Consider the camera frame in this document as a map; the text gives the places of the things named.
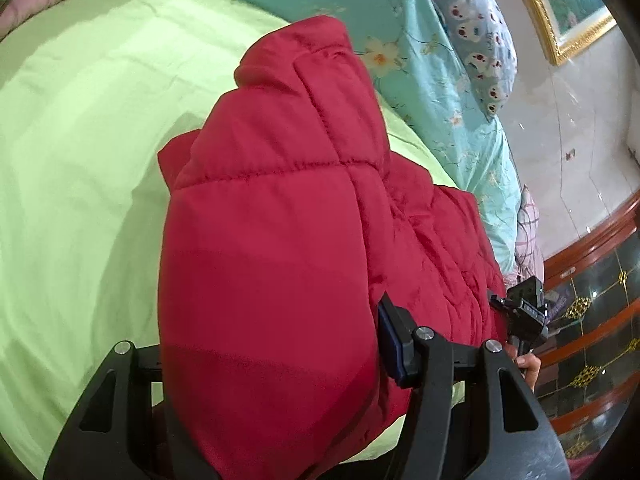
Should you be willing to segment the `person's right hand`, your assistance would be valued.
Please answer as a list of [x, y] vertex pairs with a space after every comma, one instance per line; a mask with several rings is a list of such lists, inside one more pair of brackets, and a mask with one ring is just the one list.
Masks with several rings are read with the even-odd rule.
[[506, 355], [514, 362], [516, 367], [521, 371], [526, 384], [530, 390], [534, 391], [541, 370], [541, 360], [535, 356], [533, 352], [518, 355], [518, 348], [513, 344], [505, 344], [503, 346]]

